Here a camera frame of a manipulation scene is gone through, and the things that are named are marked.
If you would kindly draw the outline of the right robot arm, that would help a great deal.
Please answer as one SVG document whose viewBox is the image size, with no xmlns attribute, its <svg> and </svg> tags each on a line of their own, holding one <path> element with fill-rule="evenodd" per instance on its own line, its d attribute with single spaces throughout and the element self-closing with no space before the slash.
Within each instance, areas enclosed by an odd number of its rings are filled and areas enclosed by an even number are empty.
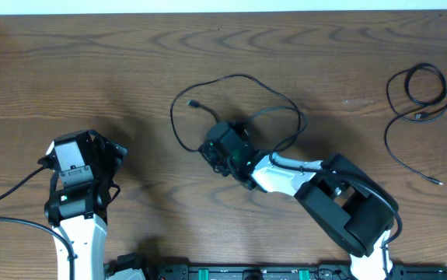
<svg viewBox="0 0 447 280">
<path fill-rule="evenodd" d="M 390 278 L 389 243 L 402 230 L 399 206 L 346 157 L 304 162 L 255 149 L 243 124 L 228 121 L 209 130 L 198 152 L 216 173 L 248 190 L 293 197 L 350 254 L 354 278 Z"/>
</svg>

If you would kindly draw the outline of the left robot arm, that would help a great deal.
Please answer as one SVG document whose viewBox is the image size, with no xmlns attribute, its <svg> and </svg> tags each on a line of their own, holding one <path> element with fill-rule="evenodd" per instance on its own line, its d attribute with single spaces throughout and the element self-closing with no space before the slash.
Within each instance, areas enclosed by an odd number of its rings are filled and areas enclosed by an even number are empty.
<svg viewBox="0 0 447 280">
<path fill-rule="evenodd" d="M 113 177 L 127 149 L 94 130 L 53 140 L 38 163 L 52 170 L 44 214 L 55 234 L 59 279 L 143 279 L 137 254 L 104 261 L 107 206 L 118 189 Z"/>
</svg>

